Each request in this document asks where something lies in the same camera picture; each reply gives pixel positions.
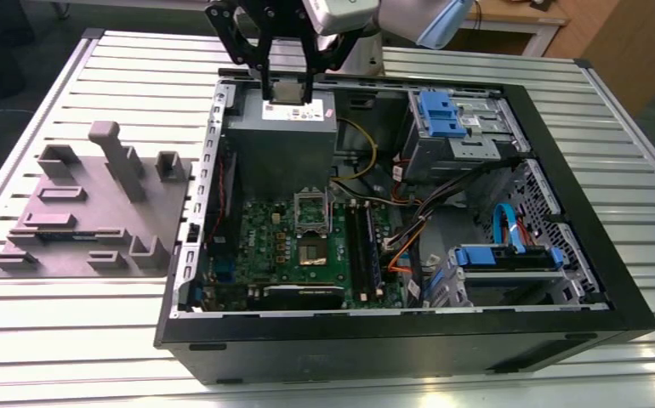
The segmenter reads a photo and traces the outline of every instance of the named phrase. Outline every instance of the table leg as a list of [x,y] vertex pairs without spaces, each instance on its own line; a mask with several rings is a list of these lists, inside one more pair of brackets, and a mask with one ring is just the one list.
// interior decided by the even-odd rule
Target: table leg
[[529,40],[529,44],[526,45],[525,50],[522,51],[524,57],[541,57],[544,56],[545,49],[549,47],[552,43],[553,36],[559,31],[557,25],[543,25],[533,37]]

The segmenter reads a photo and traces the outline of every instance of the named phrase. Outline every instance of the motherboard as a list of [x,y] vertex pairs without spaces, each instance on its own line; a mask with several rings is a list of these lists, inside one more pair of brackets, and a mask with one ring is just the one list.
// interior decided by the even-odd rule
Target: motherboard
[[402,283],[379,266],[392,229],[389,208],[369,201],[335,202],[323,193],[247,201],[238,254],[208,266],[210,308],[254,309],[265,290],[291,292],[298,300],[289,302],[307,309],[325,298],[333,306],[341,299],[339,309],[401,308]]

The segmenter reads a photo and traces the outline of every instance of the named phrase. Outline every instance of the ram slot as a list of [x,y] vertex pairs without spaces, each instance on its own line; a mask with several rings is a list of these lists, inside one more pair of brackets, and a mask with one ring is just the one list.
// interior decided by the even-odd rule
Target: ram slot
[[365,265],[365,249],[359,236],[359,208],[357,206],[347,208],[346,214],[347,226],[347,251],[350,254],[350,276],[351,276],[351,296],[355,302],[367,301],[367,279]]
[[374,301],[382,296],[382,278],[370,207],[350,207],[346,222],[353,296],[358,302]]
[[379,273],[379,252],[377,245],[377,234],[374,231],[373,211],[370,210],[369,205],[362,208],[361,220],[365,226],[362,231],[366,245],[365,264],[367,266],[369,273],[367,284],[370,286],[370,297],[373,300],[375,300],[382,296],[382,275]]

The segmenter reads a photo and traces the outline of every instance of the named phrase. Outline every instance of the blue plastic latch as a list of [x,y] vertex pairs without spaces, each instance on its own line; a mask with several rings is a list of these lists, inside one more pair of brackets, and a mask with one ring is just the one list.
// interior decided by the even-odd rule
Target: blue plastic latch
[[464,248],[470,265],[496,265],[496,257],[488,246],[468,246]]
[[468,136],[468,130],[458,121],[458,107],[453,105],[448,92],[421,91],[420,110],[432,137],[462,139]]
[[564,251],[556,247],[552,247],[552,259],[556,269],[564,266]]
[[458,262],[458,266],[468,265],[468,253],[465,253],[462,248],[456,249],[456,261]]

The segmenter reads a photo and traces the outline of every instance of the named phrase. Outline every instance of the metal work table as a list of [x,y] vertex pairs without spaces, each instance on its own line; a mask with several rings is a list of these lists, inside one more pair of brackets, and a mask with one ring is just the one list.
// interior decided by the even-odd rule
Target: metal work table
[[[215,38],[108,31],[80,41],[0,172],[0,251],[32,194],[45,144],[113,120],[140,157],[198,158]],[[301,50],[275,46],[275,70]],[[386,72],[524,85],[655,311],[655,150],[592,70],[573,61],[386,48]],[[164,279],[0,280],[0,403],[183,406],[655,406],[655,333],[535,374],[204,388],[152,347]]]

